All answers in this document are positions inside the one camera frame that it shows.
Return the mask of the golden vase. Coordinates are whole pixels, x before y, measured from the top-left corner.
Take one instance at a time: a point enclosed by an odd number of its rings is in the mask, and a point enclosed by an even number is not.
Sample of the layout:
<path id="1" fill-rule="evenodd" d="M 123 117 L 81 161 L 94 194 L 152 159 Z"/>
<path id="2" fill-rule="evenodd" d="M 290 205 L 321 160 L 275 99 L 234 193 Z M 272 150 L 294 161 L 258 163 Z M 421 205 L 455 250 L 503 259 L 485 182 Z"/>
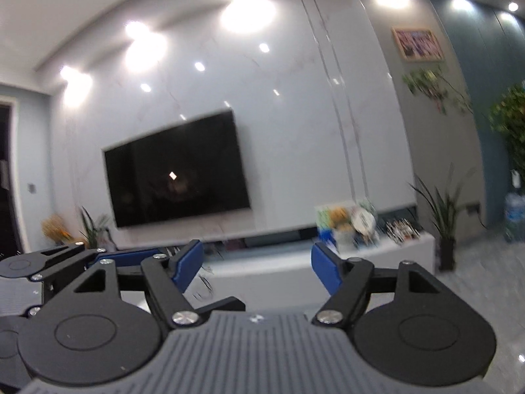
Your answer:
<path id="1" fill-rule="evenodd" d="M 51 239 L 56 246 L 63 246 L 75 242 L 75 238 L 72 237 L 69 232 L 64 230 L 54 230 L 51 233 Z"/>

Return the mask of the potted plant left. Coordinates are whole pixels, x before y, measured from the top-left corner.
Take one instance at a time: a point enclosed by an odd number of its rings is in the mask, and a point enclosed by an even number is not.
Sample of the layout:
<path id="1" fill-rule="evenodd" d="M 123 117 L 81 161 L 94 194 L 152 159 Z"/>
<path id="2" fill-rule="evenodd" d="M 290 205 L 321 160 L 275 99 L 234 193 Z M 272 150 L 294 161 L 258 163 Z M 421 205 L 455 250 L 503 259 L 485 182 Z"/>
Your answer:
<path id="1" fill-rule="evenodd" d="M 105 241 L 105 234 L 109 228 L 110 216 L 102 214 L 94 218 L 85 207 L 79 208 L 83 229 L 81 235 L 88 249 L 97 249 Z"/>

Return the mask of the round white paper fan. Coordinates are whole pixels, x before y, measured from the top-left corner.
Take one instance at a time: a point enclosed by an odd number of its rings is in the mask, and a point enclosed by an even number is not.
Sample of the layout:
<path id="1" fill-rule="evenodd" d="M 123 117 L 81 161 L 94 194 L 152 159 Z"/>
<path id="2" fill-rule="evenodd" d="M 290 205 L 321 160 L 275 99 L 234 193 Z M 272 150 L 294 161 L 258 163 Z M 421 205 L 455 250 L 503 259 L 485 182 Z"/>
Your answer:
<path id="1" fill-rule="evenodd" d="M 354 207 L 350 216 L 354 230 L 362 236 L 371 236 L 375 232 L 375 216 L 363 207 Z"/>

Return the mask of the small brown teddy bear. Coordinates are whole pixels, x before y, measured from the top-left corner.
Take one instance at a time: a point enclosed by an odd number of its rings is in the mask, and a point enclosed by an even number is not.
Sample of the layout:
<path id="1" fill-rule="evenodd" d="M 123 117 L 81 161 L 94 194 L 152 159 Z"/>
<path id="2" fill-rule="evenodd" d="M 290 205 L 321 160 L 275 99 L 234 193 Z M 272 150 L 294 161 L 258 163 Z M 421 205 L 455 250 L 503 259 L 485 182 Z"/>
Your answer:
<path id="1" fill-rule="evenodd" d="M 346 207 L 333 207 L 328 210 L 329 226 L 333 230 L 352 230 L 350 214 Z"/>

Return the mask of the black white patterned items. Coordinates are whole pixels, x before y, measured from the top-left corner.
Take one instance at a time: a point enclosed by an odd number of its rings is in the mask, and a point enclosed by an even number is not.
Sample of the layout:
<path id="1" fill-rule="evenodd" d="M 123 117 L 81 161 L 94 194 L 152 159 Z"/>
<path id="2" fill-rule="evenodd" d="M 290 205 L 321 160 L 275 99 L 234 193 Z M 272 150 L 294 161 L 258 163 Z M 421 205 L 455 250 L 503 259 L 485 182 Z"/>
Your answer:
<path id="1" fill-rule="evenodd" d="M 419 232 L 407 219 L 391 219 L 385 222 L 385 234 L 396 244 L 419 239 Z"/>

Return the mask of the white marble tv console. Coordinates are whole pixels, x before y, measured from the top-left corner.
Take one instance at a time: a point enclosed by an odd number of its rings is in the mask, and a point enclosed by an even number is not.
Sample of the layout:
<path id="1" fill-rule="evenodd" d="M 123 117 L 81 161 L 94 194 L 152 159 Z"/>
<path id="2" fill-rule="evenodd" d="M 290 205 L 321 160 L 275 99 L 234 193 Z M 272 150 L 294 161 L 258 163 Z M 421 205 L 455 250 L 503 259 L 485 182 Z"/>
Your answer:
<path id="1" fill-rule="evenodd" d="M 423 233 L 417 239 L 395 243 L 381 237 L 379 244 L 336 251 L 342 260 L 360 258 L 376 268 L 396 269 L 414 261 L 434 272 L 435 239 Z M 185 298 L 194 308 L 235 296 L 248 311 L 304 312 L 319 308 L 329 296 L 326 283 L 339 286 L 335 264 L 309 241 L 213 253 L 205 258 Z"/>

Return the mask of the potted green plant right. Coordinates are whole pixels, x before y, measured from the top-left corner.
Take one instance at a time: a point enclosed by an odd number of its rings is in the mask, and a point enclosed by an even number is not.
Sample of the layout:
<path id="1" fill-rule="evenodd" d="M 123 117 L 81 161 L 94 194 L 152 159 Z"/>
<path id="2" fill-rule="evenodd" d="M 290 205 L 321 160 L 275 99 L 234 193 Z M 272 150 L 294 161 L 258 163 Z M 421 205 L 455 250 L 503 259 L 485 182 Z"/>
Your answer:
<path id="1" fill-rule="evenodd" d="M 454 172 L 455 167 L 451 164 L 443 191 L 437 187 L 430 189 L 417 174 L 414 183 L 410 184 L 410 188 L 428 205 L 431 224 L 437 230 L 440 272 L 455 269 L 455 234 L 460 214 L 466 212 L 480 216 L 480 202 L 460 202 L 465 183 L 474 175 L 476 169 L 470 168 L 455 186 L 452 185 Z"/>

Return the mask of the blue water bottle jug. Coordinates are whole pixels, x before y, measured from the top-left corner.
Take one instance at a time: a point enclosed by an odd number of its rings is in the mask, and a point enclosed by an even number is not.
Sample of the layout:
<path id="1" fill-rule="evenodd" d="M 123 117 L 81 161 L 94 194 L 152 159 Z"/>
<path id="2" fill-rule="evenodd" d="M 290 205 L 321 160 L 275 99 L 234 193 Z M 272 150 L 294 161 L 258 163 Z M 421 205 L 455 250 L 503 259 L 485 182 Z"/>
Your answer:
<path id="1" fill-rule="evenodd" d="M 524 195 L 520 174 L 511 170 L 512 188 L 505 196 L 505 239 L 508 243 L 524 240 Z"/>

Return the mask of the hanging ivy plant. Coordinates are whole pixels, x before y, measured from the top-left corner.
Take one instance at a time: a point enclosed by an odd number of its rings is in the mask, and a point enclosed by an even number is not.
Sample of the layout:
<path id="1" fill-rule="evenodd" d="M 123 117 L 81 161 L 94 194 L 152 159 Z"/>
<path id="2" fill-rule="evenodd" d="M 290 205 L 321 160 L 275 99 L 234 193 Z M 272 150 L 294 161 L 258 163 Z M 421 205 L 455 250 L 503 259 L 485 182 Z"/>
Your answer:
<path id="1" fill-rule="evenodd" d="M 462 115 L 473 113 L 469 95 L 455 88 L 440 68 L 411 70 L 402 76 L 402 81 L 413 96 L 425 96 L 442 115 L 447 115 L 449 108 Z"/>

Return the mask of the wall mounted television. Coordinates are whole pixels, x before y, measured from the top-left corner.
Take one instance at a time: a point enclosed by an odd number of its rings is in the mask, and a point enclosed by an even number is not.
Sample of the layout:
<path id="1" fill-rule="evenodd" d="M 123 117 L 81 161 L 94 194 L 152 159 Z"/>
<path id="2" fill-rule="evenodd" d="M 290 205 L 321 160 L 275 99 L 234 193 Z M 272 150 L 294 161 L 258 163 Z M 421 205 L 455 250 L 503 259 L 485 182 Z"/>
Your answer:
<path id="1" fill-rule="evenodd" d="M 119 228 L 251 207 L 230 109 L 108 148 L 104 161 Z"/>

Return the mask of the framed wall picture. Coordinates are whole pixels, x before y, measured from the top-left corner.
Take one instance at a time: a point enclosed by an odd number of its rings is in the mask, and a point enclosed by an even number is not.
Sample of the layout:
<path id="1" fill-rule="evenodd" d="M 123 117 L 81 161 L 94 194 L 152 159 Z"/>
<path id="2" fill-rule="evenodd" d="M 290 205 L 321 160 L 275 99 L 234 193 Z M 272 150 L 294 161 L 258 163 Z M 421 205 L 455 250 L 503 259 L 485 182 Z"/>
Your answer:
<path id="1" fill-rule="evenodd" d="M 434 33 L 428 29 L 393 28 L 401 56 L 411 62 L 443 61 L 444 54 Z"/>

